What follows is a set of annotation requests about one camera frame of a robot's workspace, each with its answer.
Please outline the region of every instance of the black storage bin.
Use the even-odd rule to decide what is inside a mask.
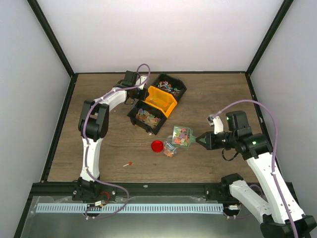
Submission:
[[[146,110],[153,116],[160,118],[160,121],[155,128],[152,128],[149,125],[145,124],[144,122],[135,118],[135,116],[138,114],[139,109]],[[130,117],[131,123],[133,125],[136,124],[139,127],[143,128],[146,132],[151,132],[151,133],[154,133],[155,135],[158,133],[158,131],[160,130],[160,128],[166,121],[165,115],[159,109],[156,109],[142,101],[138,101],[136,105],[134,106],[134,108],[128,113],[127,116]]]
[[[169,82],[169,84],[172,86],[172,88],[177,88],[179,91],[178,95],[175,96],[173,93],[171,92],[168,92],[162,88],[159,87],[159,82],[164,82],[164,81],[167,81]],[[160,90],[163,90],[164,92],[167,92],[167,93],[170,93],[173,95],[173,97],[176,99],[177,102],[179,102],[179,100],[181,99],[181,97],[183,96],[183,94],[186,92],[187,88],[185,86],[185,84],[177,79],[177,78],[173,78],[165,73],[161,73],[157,78],[156,80],[154,81],[154,83],[152,84],[152,86],[160,89]]]

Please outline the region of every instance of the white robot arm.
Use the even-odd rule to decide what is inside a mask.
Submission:
[[[231,132],[224,132],[221,119],[212,118],[211,115],[208,121],[210,125],[214,125],[215,131],[204,133],[197,137],[196,141],[208,150],[233,148],[237,153],[241,153],[258,178],[267,202],[255,193],[238,174],[223,177],[222,184],[226,185],[231,196],[239,200],[255,216],[261,224],[261,231],[265,238],[293,237],[286,209],[290,211],[299,237],[303,237],[316,227],[316,221],[312,216],[305,215],[275,166],[276,178],[288,205],[285,209],[272,176],[272,147],[267,138],[261,133],[252,134],[245,112],[230,112],[226,116]]]
[[[107,97],[106,99],[102,100],[97,109],[92,112],[92,115],[96,115],[97,119],[89,118],[86,127],[86,135],[89,141],[89,150],[87,155],[87,167],[91,175],[95,178],[99,178],[99,155],[100,155],[100,147],[103,141],[104,136],[108,130],[108,118],[109,112],[114,109],[120,103],[126,103],[127,99],[130,97],[132,99],[141,99],[144,100],[147,96],[147,90],[144,89],[144,85],[136,88],[135,90],[122,90],[118,91],[118,89],[123,87],[129,87],[133,85],[139,85],[143,83],[147,79],[147,76],[138,76],[138,74],[134,72],[127,71],[125,74],[124,80],[121,80],[120,83],[115,85],[111,91],[113,93]],[[78,129],[83,132],[83,124],[87,113],[91,107],[91,105],[97,101],[95,100],[86,100],[82,109],[81,117],[79,120]],[[87,140],[83,139],[84,144],[84,154],[83,154],[83,167],[81,170],[80,177],[85,181],[93,181],[91,176],[88,175],[87,169],[85,167],[85,155],[87,150]]]

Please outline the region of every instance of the red lid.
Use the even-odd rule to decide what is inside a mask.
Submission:
[[[163,150],[163,142],[161,142],[160,140],[155,140],[152,142],[151,148],[154,152],[159,153]]]

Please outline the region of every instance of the orange bin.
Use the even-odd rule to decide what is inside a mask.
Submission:
[[[164,92],[154,86],[148,88],[149,96],[145,99],[145,103],[151,105],[154,108],[161,110],[166,118],[169,117],[177,101],[170,93]]]

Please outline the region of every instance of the wooden table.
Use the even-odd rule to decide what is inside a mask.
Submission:
[[[228,162],[221,150],[207,151],[194,143],[189,149],[179,149],[177,156],[166,157],[154,153],[151,143],[171,135],[174,125],[191,127],[199,136],[213,130],[207,116],[237,100],[251,99],[244,74],[170,74],[181,79],[187,91],[167,119],[159,133],[148,135],[133,126],[127,117],[132,105],[120,104],[110,112],[109,130],[103,140],[99,168],[101,180],[112,182],[219,182],[222,176],[239,173],[248,182],[257,179],[239,155]],[[151,74],[152,83],[158,74]],[[108,92],[124,74],[80,74],[72,95],[65,123],[56,149],[49,181],[78,179],[83,161],[83,143],[78,131],[78,121],[86,99],[95,99]],[[243,103],[229,111],[247,113],[253,133],[261,131],[253,104]],[[220,115],[228,130],[225,113]],[[234,154],[228,151],[228,158]],[[122,167],[128,162],[133,165]]]

